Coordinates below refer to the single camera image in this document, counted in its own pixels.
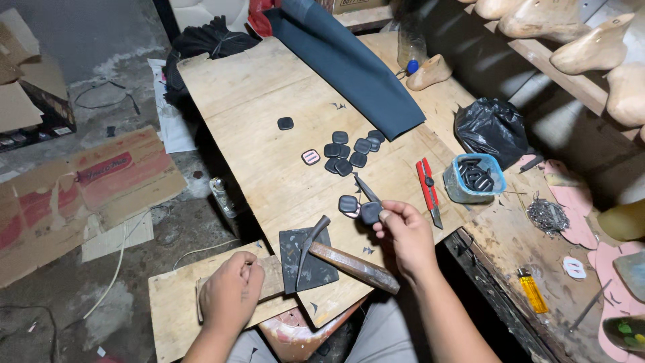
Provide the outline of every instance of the blue bottle cap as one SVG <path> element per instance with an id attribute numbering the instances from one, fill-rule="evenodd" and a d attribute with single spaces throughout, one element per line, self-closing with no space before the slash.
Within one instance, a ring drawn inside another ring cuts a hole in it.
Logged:
<path id="1" fill-rule="evenodd" d="M 408 73 L 413 74 L 419 69 L 419 62 L 416 59 L 413 59 L 408 62 Z"/>

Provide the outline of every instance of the hammer head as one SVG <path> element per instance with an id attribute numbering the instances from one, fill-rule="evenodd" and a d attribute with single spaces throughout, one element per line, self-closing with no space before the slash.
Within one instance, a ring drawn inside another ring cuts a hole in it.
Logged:
<path id="1" fill-rule="evenodd" d="M 320 232 L 325 229 L 331 222 L 332 221 L 329 219 L 329 217 L 323 215 L 318 223 L 316 223 L 316 225 L 309 232 L 307 239 L 305 239 L 303 250 L 300 253 L 300 263 L 298 264 L 298 279 L 296 279 L 295 281 L 296 289 L 298 288 L 298 284 L 300 283 L 300 275 L 303 272 L 304 259 L 307 257 L 307 254 L 309 254 L 309 248 L 312 246 L 313 240 L 315 240 L 316 237 L 318 237 L 318 234 L 320 234 Z"/>

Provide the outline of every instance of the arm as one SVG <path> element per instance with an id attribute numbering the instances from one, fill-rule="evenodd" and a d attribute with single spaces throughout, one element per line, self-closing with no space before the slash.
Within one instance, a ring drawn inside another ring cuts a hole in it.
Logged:
<path id="1" fill-rule="evenodd" d="M 199 294 L 204 326 L 184 363 L 224 363 L 251 319 L 264 283 L 264 269 L 251 252 L 236 252 L 206 281 Z"/>
<path id="2" fill-rule="evenodd" d="M 383 201 L 378 238 L 391 239 L 399 271 L 415 292 L 436 362 L 500 362 L 441 274 L 432 228 L 413 206 Z"/>

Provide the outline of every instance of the stool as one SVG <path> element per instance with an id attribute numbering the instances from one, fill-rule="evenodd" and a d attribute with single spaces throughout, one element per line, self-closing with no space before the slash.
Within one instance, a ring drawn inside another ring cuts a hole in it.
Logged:
<path id="1" fill-rule="evenodd" d="M 282 363 L 304 362 L 366 299 L 367 296 L 360 299 L 316 332 L 309 328 L 299 307 L 265 320 L 257 326 Z"/>

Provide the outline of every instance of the red utility knife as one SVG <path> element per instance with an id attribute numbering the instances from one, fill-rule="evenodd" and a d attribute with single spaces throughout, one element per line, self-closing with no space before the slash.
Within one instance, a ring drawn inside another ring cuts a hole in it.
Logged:
<path id="1" fill-rule="evenodd" d="M 423 197 L 432 215 L 432 222 L 434 222 L 437 228 L 443 229 L 441 214 L 439 213 L 439 199 L 435 191 L 435 181 L 432 179 L 432 170 L 426 158 L 417 162 L 417 174 L 419 175 L 419 182 L 423 190 Z"/>

